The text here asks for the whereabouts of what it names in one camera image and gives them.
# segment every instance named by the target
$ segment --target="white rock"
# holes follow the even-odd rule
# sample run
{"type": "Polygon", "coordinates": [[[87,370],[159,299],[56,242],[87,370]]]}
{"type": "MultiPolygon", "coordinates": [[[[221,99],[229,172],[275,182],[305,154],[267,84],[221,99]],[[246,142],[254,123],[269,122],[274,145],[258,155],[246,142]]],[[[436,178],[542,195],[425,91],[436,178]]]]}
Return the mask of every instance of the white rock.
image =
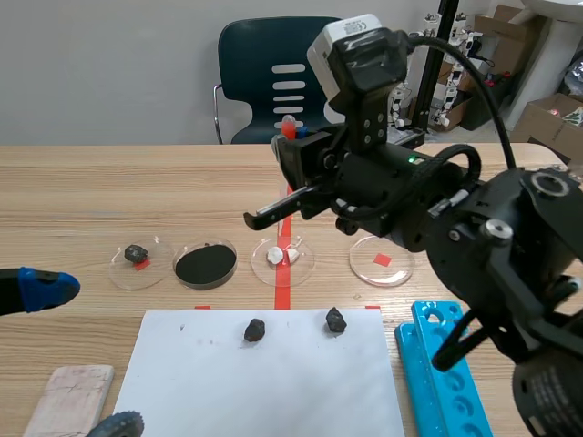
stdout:
{"type": "Polygon", "coordinates": [[[283,250],[281,250],[277,246],[270,248],[267,251],[267,260],[274,266],[278,265],[280,262],[283,261],[283,250]]]}
{"type": "Polygon", "coordinates": [[[290,264],[293,264],[300,257],[300,252],[296,249],[288,249],[288,257],[290,259],[290,264]]]}

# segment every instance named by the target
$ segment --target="chair backrest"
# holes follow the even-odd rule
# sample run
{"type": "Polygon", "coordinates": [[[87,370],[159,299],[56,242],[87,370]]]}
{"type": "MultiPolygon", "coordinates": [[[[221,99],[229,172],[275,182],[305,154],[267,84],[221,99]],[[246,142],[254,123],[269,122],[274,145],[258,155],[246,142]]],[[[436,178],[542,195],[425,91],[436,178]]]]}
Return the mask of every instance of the chair backrest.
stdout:
{"type": "Polygon", "coordinates": [[[290,113],[309,129],[328,124],[323,114],[326,97],[306,52],[322,29],[337,20],[326,16],[254,18],[223,29],[219,38],[223,92],[228,99],[248,103],[253,111],[251,123],[232,143],[269,142],[277,133],[275,124],[290,113]],[[298,68],[281,73],[289,71],[286,66],[298,68]],[[287,86],[297,87],[281,89],[287,86]],[[277,109],[284,107],[297,109],[277,109]]]}

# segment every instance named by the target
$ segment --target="blue object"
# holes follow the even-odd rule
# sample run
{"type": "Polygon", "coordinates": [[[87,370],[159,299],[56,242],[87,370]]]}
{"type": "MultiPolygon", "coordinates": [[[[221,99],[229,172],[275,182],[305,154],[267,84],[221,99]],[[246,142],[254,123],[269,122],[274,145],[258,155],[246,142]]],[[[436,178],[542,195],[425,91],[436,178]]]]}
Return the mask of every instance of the blue object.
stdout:
{"type": "Polygon", "coordinates": [[[431,359],[462,317],[456,302],[415,302],[414,323],[394,335],[420,437],[490,437],[492,431],[465,359],[440,372],[431,359]]]}
{"type": "Polygon", "coordinates": [[[26,312],[58,307],[81,290],[78,280],[66,273],[52,273],[21,267],[18,288],[26,312]]]}
{"type": "Polygon", "coordinates": [[[307,136],[308,136],[308,127],[307,126],[302,126],[299,129],[297,129],[297,132],[296,132],[297,139],[306,138],[307,136]]]}
{"type": "Polygon", "coordinates": [[[324,116],[326,96],[312,72],[306,53],[322,29],[338,18],[282,16],[240,20],[227,25],[219,37],[219,68],[226,98],[246,102],[251,123],[232,144],[269,144],[281,130],[275,123],[291,114],[312,130],[329,126],[324,116]],[[275,73],[274,66],[303,65],[295,73],[275,73]],[[276,82],[302,81],[298,89],[273,89],[276,82]],[[283,101],[285,97],[293,99],[283,101]],[[301,112],[274,113],[277,107],[301,107],[301,112]]]}

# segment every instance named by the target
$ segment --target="robotic arm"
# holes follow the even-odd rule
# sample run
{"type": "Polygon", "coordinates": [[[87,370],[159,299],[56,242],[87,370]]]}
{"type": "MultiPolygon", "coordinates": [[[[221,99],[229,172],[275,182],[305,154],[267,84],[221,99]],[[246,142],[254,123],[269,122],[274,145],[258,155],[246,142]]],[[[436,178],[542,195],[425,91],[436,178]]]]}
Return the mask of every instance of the robotic arm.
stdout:
{"type": "Polygon", "coordinates": [[[580,288],[563,274],[583,259],[579,180],[557,167],[516,168],[479,80],[507,171],[481,181],[480,157],[468,145],[429,157],[387,144],[387,99],[420,45],[445,51],[478,78],[445,42],[392,32],[373,15],[324,28],[308,59],[330,106],[346,121],[304,139],[279,139],[274,151],[294,192],[256,215],[246,213],[245,222],[259,230],[294,212],[311,219],[330,208],[346,235],[364,229],[412,252],[425,250],[435,274],[470,308],[434,366],[448,370],[490,338],[516,364],[515,402],[532,435],[583,435],[583,311],[556,311],[580,288]],[[467,157],[467,168],[448,162],[456,155],[467,157]],[[472,320],[481,328],[463,337],[472,320]]]}

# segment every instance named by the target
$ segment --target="petri dish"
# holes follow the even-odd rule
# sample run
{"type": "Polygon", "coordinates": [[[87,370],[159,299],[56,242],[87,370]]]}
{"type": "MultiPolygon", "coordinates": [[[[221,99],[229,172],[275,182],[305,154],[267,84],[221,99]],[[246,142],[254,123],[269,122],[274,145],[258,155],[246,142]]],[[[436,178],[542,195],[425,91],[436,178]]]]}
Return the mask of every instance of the petri dish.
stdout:
{"type": "Polygon", "coordinates": [[[315,265],[313,251],[301,237],[290,238],[289,244],[281,244],[283,250],[283,261],[277,265],[271,264],[267,260],[269,249],[278,247],[277,239],[262,239],[251,254],[251,267],[255,276],[268,285],[278,285],[281,287],[290,287],[299,285],[307,280],[315,265]],[[288,251],[297,250],[298,257],[291,263],[288,251]]]}
{"type": "Polygon", "coordinates": [[[176,277],[185,287],[212,290],[235,274],[237,250],[226,239],[200,239],[182,246],[172,264],[176,277]]]}
{"type": "Polygon", "coordinates": [[[369,236],[350,249],[350,267],[364,282],[377,287],[396,287],[406,283],[414,269],[414,257],[389,239],[369,236]]]}
{"type": "Polygon", "coordinates": [[[130,244],[147,250],[149,262],[137,268],[125,258],[124,252],[129,244],[119,246],[109,262],[109,278],[114,284],[124,290],[141,290],[166,278],[174,258],[174,249],[170,243],[153,236],[130,244]]]}

